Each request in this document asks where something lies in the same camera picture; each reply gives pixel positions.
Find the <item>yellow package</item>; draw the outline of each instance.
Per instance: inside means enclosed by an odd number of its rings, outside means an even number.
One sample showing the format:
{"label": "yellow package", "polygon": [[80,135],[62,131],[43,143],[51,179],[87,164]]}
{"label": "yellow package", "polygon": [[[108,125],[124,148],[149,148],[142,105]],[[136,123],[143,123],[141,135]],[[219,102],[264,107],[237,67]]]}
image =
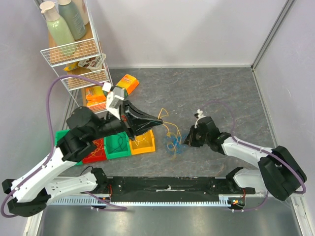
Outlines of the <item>yellow package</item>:
{"label": "yellow package", "polygon": [[94,86],[85,89],[86,99],[90,102],[104,102],[106,97],[101,86]]}
{"label": "yellow package", "polygon": [[138,86],[138,84],[139,81],[135,77],[126,74],[116,85],[121,88],[125,88],[128,95],[130,95],[131,92]]}
{"label": "yellow package", "polygon": [[67,66],[63,70],[65,70],[65,71],[74,70],[74,69],[78,68],[78,64],[79,64],[78,61],[76,61],[74,63],[67,64]]}

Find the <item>yellow bin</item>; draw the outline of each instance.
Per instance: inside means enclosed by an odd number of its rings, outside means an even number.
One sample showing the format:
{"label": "yellow bin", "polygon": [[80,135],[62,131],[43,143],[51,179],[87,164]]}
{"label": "yellow bin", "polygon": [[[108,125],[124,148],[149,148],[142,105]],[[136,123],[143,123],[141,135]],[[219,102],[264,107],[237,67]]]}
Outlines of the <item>yellow bin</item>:
{"label": "yellow bin", "polygon": [[153,131],[149,130],[143,135],[136,136],[134,141],[129,140],[131,155],[156,151]]}

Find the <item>grey floor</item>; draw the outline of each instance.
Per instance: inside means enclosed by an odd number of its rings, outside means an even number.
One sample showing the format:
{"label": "grey floor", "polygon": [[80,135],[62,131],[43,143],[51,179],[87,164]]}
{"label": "grey floor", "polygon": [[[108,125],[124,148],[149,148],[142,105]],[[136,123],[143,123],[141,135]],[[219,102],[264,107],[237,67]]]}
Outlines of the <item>grey floor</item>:
{"label": "grey floor", "polygon": [[[157,116],[164,107],[170,114],[165,121],[178,125],[187,134],[194,124],[194,113],[203,104],[219,100],[235,113],[235,135],[245,141],[273,147],[267,120],[249,68],[163,68],[112,69],[114,83],[125,74],[135,76],[140,85],[129,100],[140,110]],[[221,131],[230,132],[231,115],[221,105],[204,109]],[[108,176],[217,176],[223,177],[236,167],[254,168],[235,157],[223,156],[208,146],[187,147],[176,159],[165,147],[166,129],[154,128],[156,152],[94,163]],[[86,166],[75,166],[63,173],[76,176]]]}

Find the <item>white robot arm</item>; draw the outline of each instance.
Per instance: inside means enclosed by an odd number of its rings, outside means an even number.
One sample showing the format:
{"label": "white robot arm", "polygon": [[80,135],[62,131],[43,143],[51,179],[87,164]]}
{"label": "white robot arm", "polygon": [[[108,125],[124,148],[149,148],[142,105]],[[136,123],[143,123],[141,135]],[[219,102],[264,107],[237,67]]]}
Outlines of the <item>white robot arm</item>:
{"label": "white robot arm", "polygon": [[[94,140],[120,132],[126,132],[133,139],[163,123],[161,119],[138,110],[124,100],[123,88],[105,83],[103,89],[108,92],[109,113],[106,118],[99,118],[87,107],[75,109],[67,120],[70,130],[58,141],[52,155],[45,157],[19,179],[6,179],[2,183],[4,192],[13,197],[7,203],[10,213],[29,217],[59,198],[106,189],[108,179],[101,168],[94,168],[91,172],[70,180],[53,180],[94,151]],[[1,213],[7,217],[3,208],[2,205]]]}
{"label": "white robot arm", "polygon": [[286,148],[261,147],[232,134],[221,133],[212,118],[204,116],[201,110],[197,111],[195,117],[197,121],[191,126],[184,144],[192,147],[207,144],[213,151],[237,157],[258,168],[237,168],[233,178],[239,187],[268,190],[275,198],[284,201],[300,186],[304,186],[306,175]]}

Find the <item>green bottle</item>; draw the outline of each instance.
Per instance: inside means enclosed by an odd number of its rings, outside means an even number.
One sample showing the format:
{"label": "green bottle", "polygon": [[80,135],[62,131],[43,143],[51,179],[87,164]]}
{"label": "green bottle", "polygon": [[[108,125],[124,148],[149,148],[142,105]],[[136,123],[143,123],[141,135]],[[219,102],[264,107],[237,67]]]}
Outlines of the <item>green bottle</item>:
{"label": "green bottle", "polygon": [[[74,38],[71,31],[64,20],[64,18],[59,15],[55,4],[52,1],[45,1],[40,6],[41,13],[45,15],[48,30],[53,37],[55,43],[58,46],[74,43]],[[60,48],[60,51],[65,56],[72,55],[76,50],[76,45],[71,44]]]}

